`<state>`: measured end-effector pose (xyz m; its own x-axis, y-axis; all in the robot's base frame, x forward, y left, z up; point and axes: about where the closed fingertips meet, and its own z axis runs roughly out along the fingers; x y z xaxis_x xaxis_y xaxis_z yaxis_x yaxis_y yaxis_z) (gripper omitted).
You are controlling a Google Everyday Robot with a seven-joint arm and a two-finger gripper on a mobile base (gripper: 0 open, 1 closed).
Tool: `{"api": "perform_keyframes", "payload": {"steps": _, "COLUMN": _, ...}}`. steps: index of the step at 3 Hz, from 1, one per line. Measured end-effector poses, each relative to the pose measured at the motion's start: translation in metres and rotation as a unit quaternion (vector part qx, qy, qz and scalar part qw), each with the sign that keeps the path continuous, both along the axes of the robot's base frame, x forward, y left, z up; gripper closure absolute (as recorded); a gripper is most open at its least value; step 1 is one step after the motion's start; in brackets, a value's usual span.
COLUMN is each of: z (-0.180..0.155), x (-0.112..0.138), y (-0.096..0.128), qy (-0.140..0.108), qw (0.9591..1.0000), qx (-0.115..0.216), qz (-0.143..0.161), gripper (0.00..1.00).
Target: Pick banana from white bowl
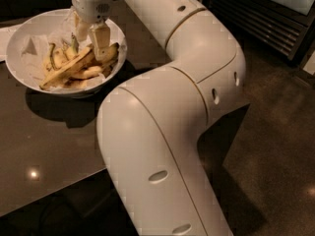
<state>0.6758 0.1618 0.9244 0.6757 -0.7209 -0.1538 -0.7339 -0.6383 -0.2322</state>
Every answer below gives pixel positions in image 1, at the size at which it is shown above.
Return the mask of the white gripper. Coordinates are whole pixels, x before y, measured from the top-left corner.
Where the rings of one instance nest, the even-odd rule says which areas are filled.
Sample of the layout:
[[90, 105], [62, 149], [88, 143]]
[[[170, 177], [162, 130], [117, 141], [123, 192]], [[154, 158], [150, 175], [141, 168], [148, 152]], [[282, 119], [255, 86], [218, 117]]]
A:
[[105, 57], [105, 52], [109, 47], [110, 27], [102, 20], [109, 17], [112, 1], [72, 0], [72, 5], [77, 12], [74, 13], [76, 38], [79, 42], [85, 41], [89, 32], [97, 61]]

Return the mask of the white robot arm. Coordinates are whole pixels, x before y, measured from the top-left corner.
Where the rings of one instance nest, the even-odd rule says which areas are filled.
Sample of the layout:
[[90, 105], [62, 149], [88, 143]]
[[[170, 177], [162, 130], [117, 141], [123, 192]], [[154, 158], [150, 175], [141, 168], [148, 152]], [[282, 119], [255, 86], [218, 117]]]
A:
[[[94, 23], [110, 0], [72, 0]], [[245, 59], [198, 0], [124, 0], [170, 63], [116, 87], [96, 120], [99, 148], [141, 236], [234, 236], [198, 154], [200, 136], [242, 106]]]

